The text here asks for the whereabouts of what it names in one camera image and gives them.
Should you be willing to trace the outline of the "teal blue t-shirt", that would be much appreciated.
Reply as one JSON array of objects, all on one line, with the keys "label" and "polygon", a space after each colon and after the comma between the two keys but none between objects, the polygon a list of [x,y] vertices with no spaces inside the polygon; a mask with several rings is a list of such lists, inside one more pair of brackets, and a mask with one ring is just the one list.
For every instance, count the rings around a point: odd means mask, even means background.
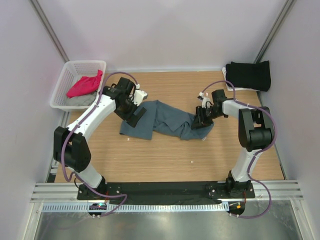
[{"label": "teal blue t-shirt", "polygon": [[142,108],[146,109],[135,127],[123,121],[119,134],[144,140],[151,140],[153,132],[178,137],[181,140],[202,140],[213,129],[214,124],[207,127],[192,129],[195,115],[172,107],[159,100],[145,101],[134,112],[137,114]]}]

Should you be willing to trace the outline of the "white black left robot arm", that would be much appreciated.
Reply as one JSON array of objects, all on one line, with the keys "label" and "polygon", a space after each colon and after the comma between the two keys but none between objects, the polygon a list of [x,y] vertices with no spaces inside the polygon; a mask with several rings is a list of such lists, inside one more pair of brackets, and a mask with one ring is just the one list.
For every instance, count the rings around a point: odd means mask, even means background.
[{"label": "white black left robot arm", "polygon": [[115,113],[129,126],[135,127],[146,113],[140,104],[148,94],[128,78],[121,77],[118,83],[104,86],[92,105],[67,127],[57,127],[53,134],[53,158],[62,166],[71,169],[93,199],[101,200],[107,193],[105,178],[91,164],[88,141],[97,127],[110,114]]}]

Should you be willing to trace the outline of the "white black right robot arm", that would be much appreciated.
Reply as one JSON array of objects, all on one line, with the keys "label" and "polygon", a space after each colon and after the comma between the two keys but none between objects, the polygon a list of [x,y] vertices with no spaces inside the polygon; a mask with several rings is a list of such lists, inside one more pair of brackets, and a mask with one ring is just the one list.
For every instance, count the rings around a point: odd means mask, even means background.
[{"label": "white black right robot arm", "polygon": [[208,127],[216,118],[234,117],[238,121],[238,141],[242,149],[225,182],[209,185],[210,197],[254,198],[252,171],[263,150],[271,146],[276,138],[270,110],[268,107],[253,107],[235,98],[227,98],[222,89],[213,91],[211,96],[209,98],[203,92],[199,93],[201,104],[195,108],[191,128],[199,130]]}]

